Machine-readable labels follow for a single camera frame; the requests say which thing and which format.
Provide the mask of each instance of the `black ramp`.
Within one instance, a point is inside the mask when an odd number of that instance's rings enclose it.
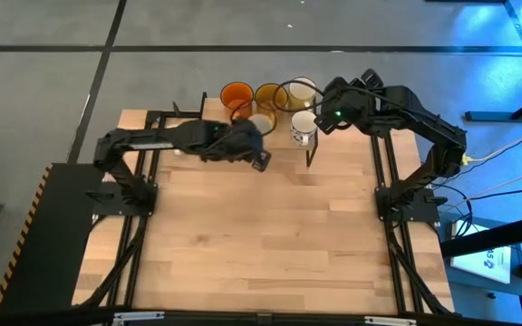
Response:
[[[103,173],[92,165],[53,164],[0,287],[0,315],[69,309]]]

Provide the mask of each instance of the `wooden table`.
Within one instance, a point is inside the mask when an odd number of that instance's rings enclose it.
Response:
[[[124,110],[119,127],[141,129],[146,113]],[[226,118],[218,99],[207,99],[203,118]],[[134,306],[396,313],[388,249],[374,204],[370,138],[357,129],[320,136],[307,168],[304,150],[292,150],[298,147],[282,124],[265,139],[273,157],[264,173],[244,162],[202,163],[163,151]],[[392,139],[400,175],[406,177],[420,165],[414,135],[396,131]],[[136,154],[125,159],[133,168]],[[122,220],[106,218],[91,232],[73,303],[88,298],[111,269]],[[422,223],[410,228],[418,272],[452,309],[436,234]],[[412,309],[403,271],[402,282]]]

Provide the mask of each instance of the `orange cup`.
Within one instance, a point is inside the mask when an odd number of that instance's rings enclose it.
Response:
[[[229,118],[247,119],[253,115],[253,89],[244,82],[231,82],[221,91],[221,102]]]

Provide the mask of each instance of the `cable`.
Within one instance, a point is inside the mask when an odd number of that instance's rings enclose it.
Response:
[[[484,160],[487,160],[487,159],[490,159],[492,157],[494,157],[495,155],[497,155],[498,153],[500,153],[501,151],[519,143],[522,141],[522,136],[518,139],[515,139],[513,141],[511,141],[510,143],[508,143],[507,145],[503,146],[502,148],[500,149],[497,149],[495,151],[493,151],[492,153],[486,155],[484,158],[469,158],[469,162],[480,162],[480,161],[484,161]]]
[[[482,194],[486,194],[486,193],[489,192],[489,191],[492,191],[492,190],[495,190],[495,189],[499,189],[500,187],[508,186],[508,185],[510,185],[510,184],[512,184],[512,183],[514,183],[514,182],[519,181],[520,179],[522,179],[522,176],[521,176],[521,177],[516,177],[516,178],[514,178],[514,179],[512,179],[512,180],[510,180],[510,181],[507,181],[507,182],[505,182],[505,183],[502,183],[502,184],[496,185],[496,186],[494,186],[494,187],[490,187],[489,189],[487,189],[487,190],[485,190],[485,191],[482,191],[482,192],[476,194],[475,196],[471,196],[471,197],[469,197],[469,198],[464,199],[463,201],[457,203],[455,206],[459,206],[460,204],[463,204],[463,203],[465,203],[465,202],[469,202],[470,200],[475,199],[475,198],[477,198],[477,197],[480,197],[480,195],[482,195]]]
[[[439,184],[435,184],[433,182],[430,182],[430,184],[433,185],[433,186],[440,186]],[[447,189],[454,190],[454,191],[458,192],[462,196],[463,199],[468,199],[467,195],[465,195],[462,191],[456,189],[455,187],[446,186],[446,185],[441,185],[441,186],[445,187]],[[470,201],[467,201],[467,208],[469,209],[469,214],[472,215],[472,204],[470,203]]]
[[[473,166],[472,168],[470,168],[470,169],[468,169],[468,170],[466,170],[466,171],[464,171],[464,172],[458,173],[458,175],[456,175],[456,176],[454,176],[454,177],[447,178],[444,182],[442,182],[442,183],[437,187],[437,189],[440,188],[440,187],[444,187],[445,184],[447,184],[447,183],[449,183],[450,181],[456,179],[457,177],[460,177],[460,176],[462,176],[462,175],[464,175],[464,174],[467,174],[467,173],[469,173],[470,171],[472,171],[473,169],[478,168],[478,167],[480,167],[480,166],[483,165],[483,164],[486,164],[486,163],[489,162],[491,159],[493,159],[493,158],[497,158],[498,156],[500,156],[500,155],[502,155],[503,153],[505,153],[506,151],[508,151],[508,150],[510,150],[510,149],[512,149],[512,148],[514,148],[514,147],[516,147],[516,146],[518,146],[518,145],[521,144],[521,143],[522,143],[522,140],[520,140],[520,141],[519,141],[518,143],[516,143],[515,145],[512,145],[512,146],[510,146],[510,147],[507,147],[506,149],[503,149],[502,151],[500,151],[497,155],[493,156],[492,158],[486,159],[486,160],[482,161],[482,163],[477,164],[476,166]]]
[[[515,191],[507,191],[507,192],[502,192],[502,193],[496,193],[496,194],[486,195],[486,196],[481,196],[481,197],[474,197],[474,198],[472,198],[470,200],[479,200],[479,199],[485,199],[485,198],[490,198],[490,197],[495,197],[495,196],[513,195],[513,194],[520,194],[520,193],[522,193],[522,189],[515,190]]]
[[[434,227],[434,224],[432,222],[426,222],[426,224],[430,226],[430,228],[434,231],[434,233],[440,240],[439,230],[437,230],[436,227]]]
[[[400,210],[400,214],[401,214],[400,221],[398,222],[397,225],[395,225],[395,226],[393,226],[391,228],[392,230],[395,229],[396,227],[402,225],[404,223],[404,221],[406,220],[406,216],[404,215],[404,210],[403,209]]]
[[[507,246],[507,247],[509,247],[509,248],[511,248],[511,249],[515,249],[515,250],[517,250],[518,252],[520,252],[520,253],[522,254],[522,250],[518,247],[519,244],[516,244],[516,245],[507,245],[507,244],[500,244],[500,243],[497,243],[497,242],[494,242],[494,241],[487,240],[487,239],[485,239],[485,238],[482,236],[482,234],[480,233],[481,231],[479,231],[479,229],[477,228],[476,225],[472,225],[472,226],[475,228],[475,230],[477,230],[477,234],[478,234],[478,235],[479,235],[479,236],[480,236],[480,237],[481,237],[485,242],[491,242],[493,245]]]
[[[471,213],[468,213],[468,214],[463,214],[460,209],[458,207],[455,207],[454,205],[450,205],[450,204],[442,204],[443,206],[450,206],[450,207],[454,207],[456,208],[457,211],[459,211],[459,214],[460,214],[460,217],[453,220],[452,223],[455,223],[455,222],[458,222],[460,221],[461,219],[464,219],[464,222],[462,223],[462,226],[460,227],[460,229],[457,231],[457,233],[454,235],[454,238],[458,238],[458,237],[461,237],[463,235],[465,235],[469,229],[470,229],[470,223],[472,222],[472,214]]]

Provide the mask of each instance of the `concrete floor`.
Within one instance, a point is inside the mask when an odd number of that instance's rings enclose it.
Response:
[[[511,1],[522,23],[522,0]],[[103,45],[118,0],[0,0],[0,44]],[[503,5],[423,0],[135,0],[116,45],[522,46]],[[0,281],[44,167],[65,161],[99,53],[0,53]],[[466,110],[522,105],[522,54],[509,53],[113,53],[80,162],[122,109],[197,110],[240,80],[256,87],[298,75],[325,86],[375,69],[386,84],[412,88],[424,106],[469,131],[469,154],[483,156],[522,134],[522,124],[468,123]],[[420,156],[429,144],[419,139]],[[469,195],[522,175],[522,145],[452,182]],[[512,186],[522,188],[522,181]],[[459,200],[450,192],[441,193]],[[477,202],[476,216],[522,218],[522,195]],[[522,321],[517,297],[496,300],[452,284],[465,316]]]

